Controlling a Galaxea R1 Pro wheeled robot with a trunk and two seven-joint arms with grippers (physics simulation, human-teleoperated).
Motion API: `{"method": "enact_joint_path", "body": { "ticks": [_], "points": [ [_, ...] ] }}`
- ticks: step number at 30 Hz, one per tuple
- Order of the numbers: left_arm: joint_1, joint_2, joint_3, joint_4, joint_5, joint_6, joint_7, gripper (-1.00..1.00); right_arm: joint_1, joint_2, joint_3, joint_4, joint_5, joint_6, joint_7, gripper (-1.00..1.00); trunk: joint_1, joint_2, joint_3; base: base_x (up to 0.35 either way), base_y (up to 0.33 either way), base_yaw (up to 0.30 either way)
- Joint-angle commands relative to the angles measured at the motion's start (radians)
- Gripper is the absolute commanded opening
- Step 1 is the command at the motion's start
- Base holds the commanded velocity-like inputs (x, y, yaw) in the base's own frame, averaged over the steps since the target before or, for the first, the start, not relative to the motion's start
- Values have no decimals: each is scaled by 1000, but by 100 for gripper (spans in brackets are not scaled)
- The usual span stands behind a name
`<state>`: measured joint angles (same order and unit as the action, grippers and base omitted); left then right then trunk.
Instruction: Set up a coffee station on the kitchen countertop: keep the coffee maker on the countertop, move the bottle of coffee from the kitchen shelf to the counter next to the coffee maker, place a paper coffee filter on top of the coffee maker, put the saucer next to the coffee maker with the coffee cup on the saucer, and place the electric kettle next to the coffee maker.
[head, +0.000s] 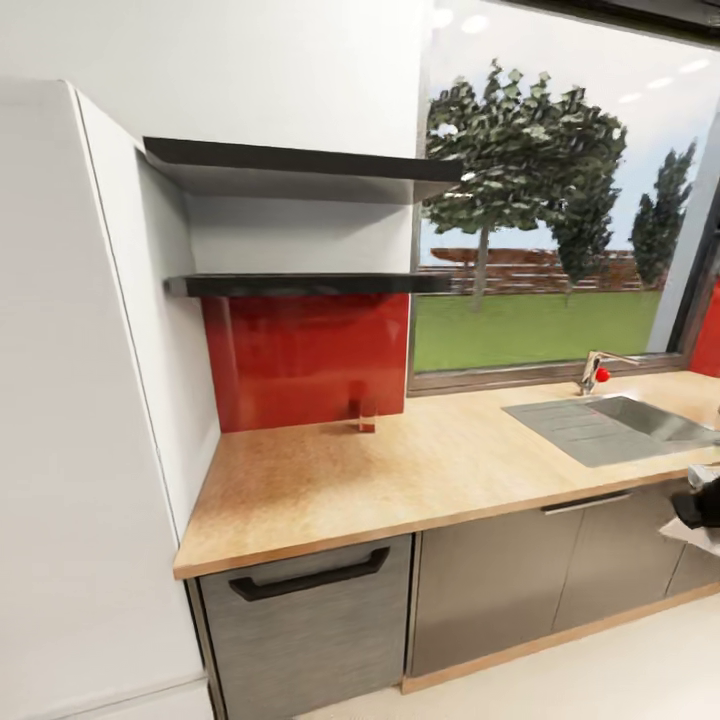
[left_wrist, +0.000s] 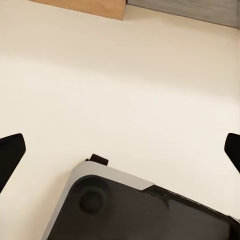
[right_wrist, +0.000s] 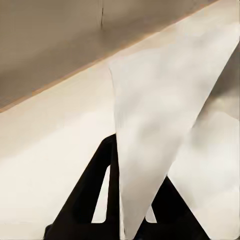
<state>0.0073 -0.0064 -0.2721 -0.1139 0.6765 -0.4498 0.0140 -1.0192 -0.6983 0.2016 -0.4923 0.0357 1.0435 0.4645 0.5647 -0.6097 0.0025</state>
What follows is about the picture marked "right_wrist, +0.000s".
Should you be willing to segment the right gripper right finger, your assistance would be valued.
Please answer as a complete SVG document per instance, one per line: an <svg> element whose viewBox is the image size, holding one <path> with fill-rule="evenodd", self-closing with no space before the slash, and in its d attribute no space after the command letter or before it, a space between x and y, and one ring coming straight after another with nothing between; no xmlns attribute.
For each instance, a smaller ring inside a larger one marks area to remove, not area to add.
<svg viewBox="0 0 240 240"><path fill-rule="evenodd" d="M151 206L156 223L144 218L133 240L211 240L168 176Z"/></svg>

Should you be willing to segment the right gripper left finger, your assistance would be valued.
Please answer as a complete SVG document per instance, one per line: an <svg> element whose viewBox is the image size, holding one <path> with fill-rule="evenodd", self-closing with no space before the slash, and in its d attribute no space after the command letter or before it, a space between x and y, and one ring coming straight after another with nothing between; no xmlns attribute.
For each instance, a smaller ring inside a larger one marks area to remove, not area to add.
<svg viewBox="0 0 240 240"><path fill-rule="evenodd" d="M92 223L109 166L106 220ZM120 240L120 172L116 133L103 139L43 240Z"/></svg>

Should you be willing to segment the paper coffee filter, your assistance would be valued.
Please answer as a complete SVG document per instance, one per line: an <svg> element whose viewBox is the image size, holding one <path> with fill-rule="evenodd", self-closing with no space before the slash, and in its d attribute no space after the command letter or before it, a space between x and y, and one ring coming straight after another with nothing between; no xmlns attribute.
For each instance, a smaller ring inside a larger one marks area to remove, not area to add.
<svg viewBox="0 0 240 240"><path fill-rule="evenodd" d="M240 21L107 62L125 240L166 176L192 212L240 185Z"/></svg>

